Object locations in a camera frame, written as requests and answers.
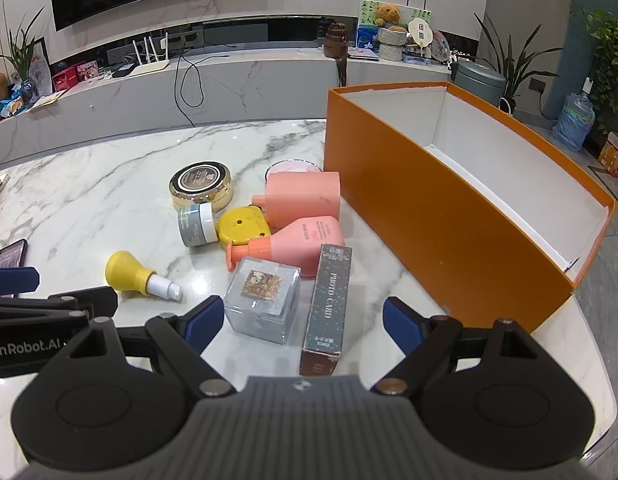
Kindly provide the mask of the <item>clear acrylic cube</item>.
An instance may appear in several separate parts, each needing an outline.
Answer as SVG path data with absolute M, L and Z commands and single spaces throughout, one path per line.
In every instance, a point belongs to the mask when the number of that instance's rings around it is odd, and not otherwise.
M 224 296 L 234 332 L 286 344 L 298 306 L 300 268 L 246 257 L 239 261 Z

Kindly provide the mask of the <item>yellow tape measure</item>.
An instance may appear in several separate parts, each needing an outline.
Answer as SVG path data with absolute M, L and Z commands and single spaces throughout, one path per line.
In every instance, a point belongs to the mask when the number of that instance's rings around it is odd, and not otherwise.
M 252 238 L 270 236 L 269 224 L 257 206 L 236 207 L 225 211 L 217 221 L 217 234 L 222 248 L 246 245 Z

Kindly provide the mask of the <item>black smartphone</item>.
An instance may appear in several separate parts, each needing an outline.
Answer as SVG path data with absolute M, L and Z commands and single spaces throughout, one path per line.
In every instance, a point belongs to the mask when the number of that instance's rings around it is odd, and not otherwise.
M 0 269 L 17 269 L 24 265 L 28 242 L 22 238 L 0 249 Z

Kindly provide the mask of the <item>gold round tin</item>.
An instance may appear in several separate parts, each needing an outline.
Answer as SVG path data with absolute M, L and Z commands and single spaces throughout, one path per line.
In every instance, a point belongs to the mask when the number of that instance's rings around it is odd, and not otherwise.
M 171 177 L 169 192 L 175 207 L 210 204 L 220 211 L 233 198 L 231 171 L 221 162 L 194 162 Z

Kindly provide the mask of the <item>pink cylinder container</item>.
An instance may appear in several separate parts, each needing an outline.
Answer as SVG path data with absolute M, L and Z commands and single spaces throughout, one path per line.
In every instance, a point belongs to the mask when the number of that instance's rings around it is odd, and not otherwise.
M 301 218 L 339 219 L 341 178 L 337 171 L 278 172 L 269 177 L 266 192 L 251 196 L 263 210 L 270 228 L 282 229 Z

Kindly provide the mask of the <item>pink pump bottle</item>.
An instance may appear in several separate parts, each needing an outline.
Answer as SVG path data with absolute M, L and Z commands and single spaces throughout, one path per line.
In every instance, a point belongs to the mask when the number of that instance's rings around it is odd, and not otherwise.
M 233 272 L 239 261 L 251 257 L 295 266 L 303 278 L 314 278 L 323 244 L 345 245 L 339 222 L 330 216 L 301 218 L 272 235 L 254 237 L 246 245 L 229 243 L 225 263 Z

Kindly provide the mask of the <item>dark photo card box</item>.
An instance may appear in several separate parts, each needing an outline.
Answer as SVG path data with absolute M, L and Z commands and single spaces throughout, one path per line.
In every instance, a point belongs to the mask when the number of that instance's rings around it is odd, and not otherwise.
M 311 296 L 299 374 L 329 376 L 343 353 L 352 249 L 323 244 Z

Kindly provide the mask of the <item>pink round compact mirror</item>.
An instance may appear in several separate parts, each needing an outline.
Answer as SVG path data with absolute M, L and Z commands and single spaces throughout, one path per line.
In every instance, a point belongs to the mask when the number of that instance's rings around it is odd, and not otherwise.
M 311 160 L 302 158 L 287 158 L 271 164 L 265 172 L 265 182 L 268 183 L 276 174 L 321 174 L 322 169 Z

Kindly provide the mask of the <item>grey trash bin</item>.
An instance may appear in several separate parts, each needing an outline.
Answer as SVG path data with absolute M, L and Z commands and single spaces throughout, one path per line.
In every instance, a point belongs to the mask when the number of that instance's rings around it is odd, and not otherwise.
M 455 63 L 452 81 L 493 106 L 499 106 L 506 86 L 506 78 L 492 68 L 466 60 Z

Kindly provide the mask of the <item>white wifi router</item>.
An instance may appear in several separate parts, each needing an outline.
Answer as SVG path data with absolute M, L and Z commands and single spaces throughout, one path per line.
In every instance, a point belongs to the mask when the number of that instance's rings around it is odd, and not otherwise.
M 159 41 L 160 48 L 163 49 L 163 53 L 159 54 L 154 44 L 152 37 L 145 36 L 143 38 L 143 52 L 138 50 L 138 43 L 133 40 L 132 46 L 136 56 L 138 64 L 130 73 L 131 76 L 140 76 L 144 74 L 150 74 L 160 72 L 169 65 L 169 34 L 166 32 L 165 36 Z

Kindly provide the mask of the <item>yellow bulb-shaped bottle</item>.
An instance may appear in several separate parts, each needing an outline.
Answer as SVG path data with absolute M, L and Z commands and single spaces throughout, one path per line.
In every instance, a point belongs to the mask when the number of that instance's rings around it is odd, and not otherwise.
M 110 256 L 105 266 L 105 278 L 107 284 L 118 292 L 139 292 L 143 296 L 173 301 L 182 298 L 178 284 L 142 266 L 131 252 L 125 250 Z

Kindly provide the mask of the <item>grey cream jar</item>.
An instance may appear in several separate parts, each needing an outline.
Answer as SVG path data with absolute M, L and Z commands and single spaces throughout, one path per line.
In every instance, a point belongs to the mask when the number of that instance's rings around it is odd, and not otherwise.
M 210 203 L 180 208 L 178 226 L 181 240 L 188 248 L 205 246 L 218 240 L 215 213 Z

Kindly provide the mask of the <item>teddy bear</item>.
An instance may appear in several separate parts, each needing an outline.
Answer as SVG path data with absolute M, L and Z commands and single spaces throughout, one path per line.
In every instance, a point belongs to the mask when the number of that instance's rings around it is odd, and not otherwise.
M 374 25 L 393 30 L 402 30 L 401 13 L 396 4 L 380 3 L 374 11 Z

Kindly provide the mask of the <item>green poster card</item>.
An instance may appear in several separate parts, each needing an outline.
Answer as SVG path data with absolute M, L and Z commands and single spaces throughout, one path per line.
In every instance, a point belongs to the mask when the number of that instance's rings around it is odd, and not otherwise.
M 361 27 L 377 27 L 374 25 L 374 11 L 380 3 L 390 3 L 376 0 L 360 0 L 359 14 L 358 14 L 358 28 Z M 415 8 L 414 6 L 403 6 L 402 4 L 396 4 L 401 13 L 401 24 L 404 29 L 408 28 L 408 23 L 413 18 L 424 18 L 428 24 L 431 25 L 431 11 Z

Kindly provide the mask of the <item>blue water jug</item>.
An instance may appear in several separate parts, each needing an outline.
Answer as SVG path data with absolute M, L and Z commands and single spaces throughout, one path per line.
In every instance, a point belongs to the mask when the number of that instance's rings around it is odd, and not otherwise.
M 579 93 L 568 93 L 558 121 L 552 128 L 553 136 L 567 148 L 578 152 L 590 133 L 596 113 L 589 99 L 592 80 L 587 77 Z

